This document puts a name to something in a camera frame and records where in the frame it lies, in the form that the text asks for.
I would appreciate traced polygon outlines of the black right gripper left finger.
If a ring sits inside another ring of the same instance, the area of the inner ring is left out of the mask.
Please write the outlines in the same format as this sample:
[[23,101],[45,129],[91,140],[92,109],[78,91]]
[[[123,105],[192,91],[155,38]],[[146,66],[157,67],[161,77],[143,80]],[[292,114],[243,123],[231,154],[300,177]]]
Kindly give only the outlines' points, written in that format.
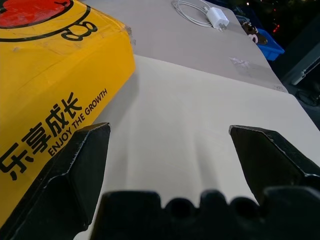
[[73,240],[86,231],[103,184],[110,133],[106,122],[77,130],[18,202],[0,240]]

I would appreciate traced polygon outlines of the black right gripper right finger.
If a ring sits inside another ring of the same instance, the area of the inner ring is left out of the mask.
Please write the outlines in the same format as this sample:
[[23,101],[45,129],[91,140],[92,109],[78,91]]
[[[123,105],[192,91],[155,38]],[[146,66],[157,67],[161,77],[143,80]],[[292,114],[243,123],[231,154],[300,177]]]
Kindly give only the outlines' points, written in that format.
[[303,186],[320,191],[320,167],[274,130],[231,125],[245,180],[258,203],[270,187]]

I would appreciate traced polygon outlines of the yellow cardboard box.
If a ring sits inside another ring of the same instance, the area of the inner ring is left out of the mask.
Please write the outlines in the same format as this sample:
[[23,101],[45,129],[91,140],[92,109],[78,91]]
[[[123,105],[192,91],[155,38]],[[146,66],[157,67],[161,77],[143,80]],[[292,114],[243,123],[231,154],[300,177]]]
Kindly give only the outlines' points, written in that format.
[[0,228],[135,71],[131,30],[81,0],[0,0]]

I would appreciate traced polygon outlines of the clear tape patch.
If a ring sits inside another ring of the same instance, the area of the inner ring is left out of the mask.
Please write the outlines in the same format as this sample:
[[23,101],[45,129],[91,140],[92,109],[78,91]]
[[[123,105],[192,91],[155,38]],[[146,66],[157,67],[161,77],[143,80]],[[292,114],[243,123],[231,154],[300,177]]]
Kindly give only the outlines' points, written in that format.
[[255,63],[251,63],[246,60],[241,60],[235,57],[230,57],[229,60],[231,61],[237,72],[245,77],[258,79],[267,77],[272,73],[271,69]]

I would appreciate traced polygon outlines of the blue plastic bin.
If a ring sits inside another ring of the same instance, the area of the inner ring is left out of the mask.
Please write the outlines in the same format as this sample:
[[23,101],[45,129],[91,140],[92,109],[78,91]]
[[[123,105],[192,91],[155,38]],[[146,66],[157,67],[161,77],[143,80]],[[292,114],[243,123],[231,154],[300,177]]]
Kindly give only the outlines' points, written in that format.
[[266,44],[258,43],[257,46],[268,61],[276,60],[285,50],[273,39],[273,37],[264,29],[257,29],[258,32],[267,39]]

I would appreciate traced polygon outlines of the brown toy with white eyes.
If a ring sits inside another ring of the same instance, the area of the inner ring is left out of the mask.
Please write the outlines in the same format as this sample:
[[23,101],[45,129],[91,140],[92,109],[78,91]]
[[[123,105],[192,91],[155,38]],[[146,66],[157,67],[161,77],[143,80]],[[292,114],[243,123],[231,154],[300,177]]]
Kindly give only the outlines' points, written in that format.
[[263,36],[251,22],[243,22],[241,27],[255,44],[266,45],[268,43],[267,38]]

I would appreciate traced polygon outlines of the white USB charger plug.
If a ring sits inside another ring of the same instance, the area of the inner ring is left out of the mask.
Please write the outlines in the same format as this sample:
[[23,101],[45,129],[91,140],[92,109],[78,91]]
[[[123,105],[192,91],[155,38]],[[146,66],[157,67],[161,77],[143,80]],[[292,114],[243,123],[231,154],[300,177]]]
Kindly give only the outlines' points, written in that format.
[[222,31],[227,29],[230,22],[223,11],[217,7],[210,7],[206,12],[206,17],[214,29]]

